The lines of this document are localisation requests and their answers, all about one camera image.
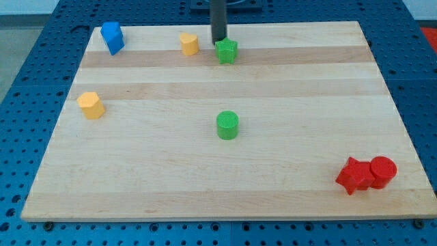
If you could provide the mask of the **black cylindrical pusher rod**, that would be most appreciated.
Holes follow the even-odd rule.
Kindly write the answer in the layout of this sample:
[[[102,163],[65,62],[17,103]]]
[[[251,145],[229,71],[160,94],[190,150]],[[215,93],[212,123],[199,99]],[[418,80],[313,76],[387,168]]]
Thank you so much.
[[[226,0],[210,0],[210,26],[213,44],[227,37]]]

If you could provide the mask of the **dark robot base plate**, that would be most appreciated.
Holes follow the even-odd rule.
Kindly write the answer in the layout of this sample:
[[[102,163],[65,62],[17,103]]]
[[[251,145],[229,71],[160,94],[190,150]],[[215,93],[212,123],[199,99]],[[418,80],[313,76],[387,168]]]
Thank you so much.
[[[228,10],[262,10],[262,0],[226,0]],[[207,12],[210,0],[187,0],[191,12]]]

